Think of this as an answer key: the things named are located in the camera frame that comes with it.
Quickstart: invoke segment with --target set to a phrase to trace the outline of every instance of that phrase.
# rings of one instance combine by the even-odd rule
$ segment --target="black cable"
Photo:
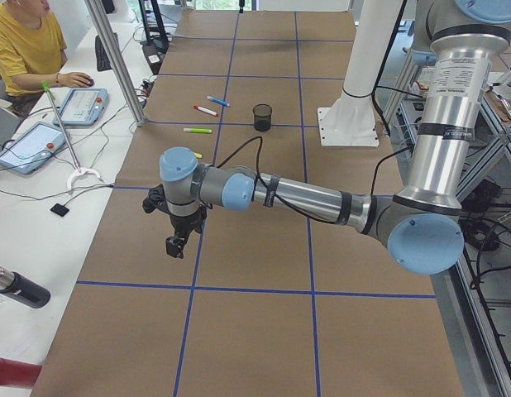
[[[398,88],[394,88],[394,87],[388,87],[386,85],[377,85],[377,88],[391,89],[392,91],[397,91],[398,93],[405,93],[405,94],[409,95],[410,97],[425,99],[424,96],[419,95],[417,93],[410,93],[409,91],[404,91],[402,89],[398,89]]]
[[[391,49],[394,45],[394,42],[395,42],[395,38],[397,37],[397,34],[399,33],[399,27],[400,27],[401,20],[403,19],[404,9],[406,8],[406,2],[407,2],[407,0],[403,0],[403,2],[401,3],[401,7],[399,9],[399,14],[397,16],[397,20],[395,21],[394,28],[391,31],[391,36],[389,37],[389,41],[388,41],[388,47],[386,48],[386,51],[384,52],[384,58],[382,59],[382,63],[380,64],[379,73],[377,74],[377,79],[373,86],[373,92],[371,93],[373,107],[375,108],[375,111],[379,114],[380,120],[382,121],[388,136],[391,136],[391,130],[389,129],[389,125],[388,125],[386,119],[384,118],[383,110],[380,108],[379,104],[376,101],[375,92],[376,92],[377,88],[379,87],[380,79],[382,79],[382,74],[384,73],[384,68],[386,66],[386,62],[388,61],[389,52],[391,51]]]
[[[175,19],[173,19],[173,18],[171,18],[171,17],[168,17],[168,16],[167,16],[167,15],[165,15],[165,14],[162,14],[162,13],[161,13],[160,15],[161,15],[162,17],[166,17],[167,19],[169,19],[170,21],[172,21],[172,22],[176,23],[177,25],[179,24],[179,22],[178,22],[178,21],[176,21]]]
[[[53,199],[55,197],[59,197],[62,194],[73,193],[76,190],[91,189],[94,186],[97,186],[97,185],[95,184],[95,185],[92,185],[92,186],[84,186],[84,187],[80,187],[79,186],[77,188],[72,188],[72,189],[66,190],[64,192],[59,192],[59,193],[51,194],[51,195],[44,196],[44,197],[33,197],[33,196],[25,195],[25,194],[12,193],[12,192],[8,192],[6,190],[1,190],[1,189],[0,189],[0,193],[8,194],[10,196],[20,197],[22,199],[30,199],[30,200],[34,200],[34,201],[43,201],[43,200]]]
[[[403,149],[400,149],[398,151],[394,151],[392,154],[387,155],[386,157],[383,157],[382,159],[379,160],[379,162],[375,166],[375,172],[373,173],[373,180],[371,181],[371,191],[370,191],[370,195],[371,196],[373,195],[373,192],[375,190],[375,181],[377,180],[377,173],[379,172],[380,165],[383,162],[385,162],[386,160],[388,160],[390,157],[393,157],[394,155],[400,155],[401,153],[404,153],[405,151],[409,151],[410,149],[412,149],[411,146],[406,146]]]
[[[69,161],[58,158],[54,152],[50,152],[50,157],[48,157],[46,160],[49,160],[52,157],[55,157],[57,160],[64,161],[64,162],[72,165],[72,163],[70,163]],[[37,160],[33,160],[33,161],[27,161],[26,163],[23,163],[23,164],[20,164],[20,165],[12,165],[11,167],[0,168],[0,172],[7,171],[7,170],[14,170],[14,169],[22,167],[24,165],[34,164],[34,163],[39,162],[39,161],[41,161],[41,159],[37,159]]]
[[[246,145],[250,144],[251,142],[253,141],[259,141],[259,147],[257,148],[257,154],[255,155],[255,184],[257,184],[257,181],[260,181],[260,183],[263,185],[263,187],[265,189],[269,189],[268,185],[265,183],[265,181],[261,178],[261,172],[260,172],[260,168],[259,168],[259,164],[260,164],[260,155],[261,155],[261,150],[263,149],[263,138],[261,136],[255,136],[251,139],[249,139],[248,141],[246,141],[245,143],[243,143],[241,146],[239,146],[237,149],[235,149],[225,160],[223,160],[219,165],[217,165],[217,168],[221,168],[223,167],[229,160],[232,159],[232,157],[234,155],[236,155],[237,153],[239,153],[239,151],[241,151],[244,147],[246,147]],[[306,213],[305,211],[303,211],[301,208],[289,203],[287,200],[285,200],[284,198],[282,198],[281,196],[279,196],[277,194],[277,192],[275,193],[275,197],[286,207],[292,209],[293,211],[295,211],[296,213],[299,213],[300,215],[303,215],[305,216],[306,218],[308,219],[311,219],[315,222],[320,222],[320,223],[329,223],[329,224],[332,224],[334,225],[335,223],[332,222],[332,221],[327,221],[325,219],[321,219],[321,218],[317,218],[317,217],[314,217],[313,215],[311,215],[310,213]]]
[[[463,250],[463,256],[465,257],[466,262],[469,265],[468,268],[469,268],[470,274],[472,275],[473,278],[475,278],[475,272],[474,272],[474,269],[472,268],[472,264],[471,264],[474,261],[469,257],[469,254],[466,249]],[[494,319],[491,315],[489,305],[487,304],[487,301],[485,300],[485,296],[484,296],[483,292],[481,291],[481,288],[479,286],[476,286],[475,288],[473,288],[471,286],[471,288],[474,289],[476,291],[476,293],[478,294],[478,298],[479,298],[479,300],[483,306],[483,309],[485,311],[485,316],[487,317],[487,321],[491,327],[491,330],[494,335],[494,339],[496,341],[497,348],[498,348],[499,353],[502,357],[502,360],[504,361],[504,363],[508,363],[508,362],[510,363],[510,360],[508,359],[507,354],[505,353],[504,346],[502,345],[502,342],[500,340],[501,334],[498,332],[498,330],[496,329],[496,326],[494,325]],[[511,379],[511,365],[506,366],[506,370],[507,370],[507,373]]]
[[[492,203],[490,208],[511,208],[511,203]]]
[[[477,151],[474,151],[473,153],[470,153],[469,155],[466,155],[465,158],[468,159],[469,157],[472,157],[473,155],[477,155],[478,153],[480,153],[482,150],[484,150],[487,146],[484,146],[484,147],[481,147],[480,149],[478,149]]]
[[[489,219],[489,218],[470,218],[470,219],[477,219],[477,220],[480,220],[480,221],[490,222],[490,223],[493,224],[490,227],[490,229],[487,232],[487,234],[485,235],[485,239],[482,241],[480,249],[478,250],[478,254],[476,256],[476,261],[475,261],[475,266],[476,266],[475,276],[473,277],[473,280],[470,283],[470,287],[472,289],[476,289],[476,288],[479,288],[479,285],[480,285],[480,282],[481,282],[481,277],[483,277],[484,275],[487,275],[487,274],[489,274],[491,272],[494,272],[494,271],[502,271],[502,270],[510,270],[511,269],[511,265],[507,265],[507,266],[495,267],[493,269],[488,269],[488,270],[481,271],[481,257],[483,255],[485,247],[490,242],[491,236],[493,236],[493,234],[496,236],[496,233],[494,233],[494,230],[497,227],[501,227],[501,228],[504,229],[505,232],[507,232],[508,234],[511,235],[511,229],[509,227],[503,225],[503,223],[495,221],[494,219]]]
[[[31,117],[31,116],[35,116],[37,113],[40,113],[40,112],[47,112],[49,110],[53,110],[53,108],[42,108],[42,109],[35,110],[34,112],[31,112],[30,114],[28,114],[26,116],[26,118]]]
[[[66,207],[72,200],[75,200],[81,194],[92,192],[93,190],[96,190],[96,189],[113,188],[113,187],[114,187],[114,184],[95,184],[94,186],[90,186],[89,188],[83,190],[81,193],[76,194],[74,197],[72,197],[70,200],[68,200],[66,203],[64,203],[63,207]]]

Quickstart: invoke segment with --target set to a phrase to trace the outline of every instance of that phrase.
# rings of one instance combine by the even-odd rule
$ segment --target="man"
[[[27,116],[50,87],[88,87],[90,76],[61,74],[66,43],[47,0],[7,0],[0,4],[0,75],[13,107]]]

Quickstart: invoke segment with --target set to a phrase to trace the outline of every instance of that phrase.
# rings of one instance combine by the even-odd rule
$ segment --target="label on robot arm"
[[[480,103],[491,65],[490,60],[484,58],[439,60],[434,68],[428,97],[463,97]]]

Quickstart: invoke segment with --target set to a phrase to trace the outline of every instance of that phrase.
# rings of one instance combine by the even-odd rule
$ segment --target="blue tape line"
[[[213,77],[213,78],[227,78],[234,79],[297,79],[298,76],[265,76],[265,75],[250,75],[250,74],[195,74],[195,73],[160,73],[158,77]],[[304,80],[343,80],[342,77],[318,77],[318,76],[303,76]]]
[[[232,70],[233,51],[235,49],[238,27],[239,27],[239,14],[237,14],[236,28],[235,28],[235,31],[234,31],[234,34],[233,34],[232,52],[230,54],[230,65],[228,67],[228,76],[229,76],[229,74],[230,74],[230,72]],[[224,88],[224,96],[223,96],[224,98],[227,97],[228,81],[229,81],[229,77],[227,77],[226,86]],[[219,141],[221,139],[222,118],[224,116],[224,112],[225,112],[224,110],[221,112],[221,116],[220,116],[220,119],[219,119],[219,127],[217,129],[217,139],[216,139],[216,142],[215,142],[215,151],[213,153],[213,162],[214,163],[215,163],[215,161],[217,159],[218,146],[219,146]],[[177,371],[176,371],[176,380],[175,380],[175,383],[174,383],[173,397],[177,397],[177,395],[179,393],[180,377],[181,377],[181,374],[182,374],[182,366],[184,364],[185,345],[186,345],[186,340],[187,340],[187,337],[188,337],[189,320],[191,318],[191,309],[193,307],[193,297],[194,297],[194,293],[195,293],[195,286],[197,284],[198,264],[200,262],[200,255],[201,255],[201,250],[202,250],[202,245],[203,245],[203,240],[204,240],[204,234],[205,234],[205,228],[203,229],[203,232],[202,232],[202,234],[200,236],[200,241],[198,243],[197,260],[196,260],[196,264],[195,264],[195,271],[193,273],[193,281],[192,281],[192,284],[191,284],[191,293],[189,295],[188,312],[187,312],[187,315],[186,315],[186,323],[184,325],[184,336],[182,338],[182,346],[180,348],[179,365],[178,365]]]
[[[120,189],[120,190],[149,190],[151,189],[150,186],[122,186],[122,185],[113,185],[113,189]]]
[[[203,125],[203,126],[251,126],[252,124],[246,123],[246,122],[161,122],[158,120],[147,120],[148,122],[154,123],[154,124],[166,124],[166,125]],[[272,127],[292,127],[292,128],[299,128],[301,125],[296,124],[272,124]],[[314,125],[307,125],[304,126],[306,128],[318,128],[318,126]]]
[[[303,90],[302,90],[302,70],[299,56],[298,40],[298,13],[294,12],[294,26],[296,29],[296,62],[298,66],[298,93],[299,93],[299,116],[300,128],[302,131],[302,155],[303,155],[303,179],[308,182],[307,170],[307,142],[305,141],[305,125],[303,120]],[[318,343],[318,316],[316,308],[316,282],[314,278],[314,254],[313,254],[313,234],[311,230],[311,221],[307,219],[307,242],[308,242],[308,265],[311,282],[311,308],[313,311],[313,348],[314,348],[314,373],[316,381],[316,395],[322,396],[322,379],[320,376],[320,354]]]
[[[319,40],[319,39],[265,39],[265,38],[256,38],[256,37],[184,37],[184,36],[174,36],[175,40],[211,40],[211,41],[297,41],[297,42],[315,42],[315,43],[352,43],[353,40]]]
[[[282,294],[282,295],[319,295],[319,296],[347,296],[351,298],[387,298],[387,299],[435,299],[433,294],[387,294],[375,292],[343,292],[343,291],[312,291],[301,289],[265,289],[265,288],[230,288],[211,287],[206,285],[167,285],[167,284],[141,284],[141,283],[118,283],[112,281],[78,280],[76,284],[102,287],[128,287],[128,288],[157,288],[157,289],[185,289],[210,292],[231,292],[246,294]]]

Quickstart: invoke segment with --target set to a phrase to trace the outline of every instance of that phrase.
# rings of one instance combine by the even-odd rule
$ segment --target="red object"
[[[0,358],[0,386],[30,389],[37,381],[41,369],[42,366],[35,364]]]

